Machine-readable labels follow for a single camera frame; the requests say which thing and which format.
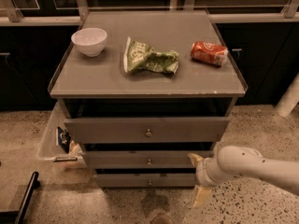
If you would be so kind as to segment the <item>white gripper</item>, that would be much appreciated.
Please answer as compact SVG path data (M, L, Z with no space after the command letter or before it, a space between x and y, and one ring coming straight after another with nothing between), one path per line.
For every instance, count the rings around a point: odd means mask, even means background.
M206 202L211 194L211 189L215 188L217 183L213 181L207 173L208 159L204 159L196 153L189 153L188 156L192 166L196 167L196 179L198 184L201 185L194 188L193 207L198 208Z

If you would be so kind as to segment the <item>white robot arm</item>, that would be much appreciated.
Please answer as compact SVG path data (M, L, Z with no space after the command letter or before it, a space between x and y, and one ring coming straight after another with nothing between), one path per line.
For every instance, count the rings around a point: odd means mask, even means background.
M223 147L212 158L195 153L188 156L195 168L194 208L202 206L220 184L241 177L260 179L299 194L298 162L267 159L255 148L236 146Z

